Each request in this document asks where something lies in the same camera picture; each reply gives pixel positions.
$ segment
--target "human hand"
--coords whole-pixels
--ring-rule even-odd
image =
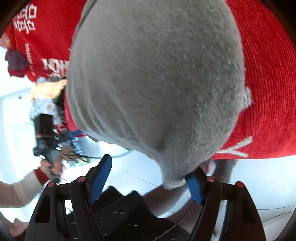
[[[51,167],[50,170],[54,174],[61,174],[63,172],[63,159],[63,157],[60,157],[58,160],[54,162],[54,165],[51,165],[47,160],[43,159],[41,160],[40,170],[48,176],[46,167]]]

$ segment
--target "yellow cloth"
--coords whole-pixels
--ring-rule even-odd
[[[30,101],[33,102],[34,99],[55,99],[61,94],[66,85],[67,80],[36,84],[31,89]]]

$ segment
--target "blue gripper pad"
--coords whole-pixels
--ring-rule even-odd
[[[94,204],[94,202],[100,198],[100,195],[112,168],[111,156],[104,155],[101,161],[103,161],[104,163],[91,185],[91,194],[89,196],[89,202],[91,204]]]
[[[199,180],[195,175],[195,172],[188,174],[185,177],[185,180],[191,193],[191,198],[202,205],[204,203],[204,198],[202,196],[202,188]]]

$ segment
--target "gray fleece garment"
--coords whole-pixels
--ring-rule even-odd
[[[71,51],[78,128],[155,159],[166,188],[221,148],[242,109],[242,46],[224,0],[89,0]]]

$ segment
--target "purple cloth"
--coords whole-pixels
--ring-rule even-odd
[[[29,61],[20,51],[8,50],[5,55],[5,60],[8,61],[8,70],[24,70],[29,66]]]

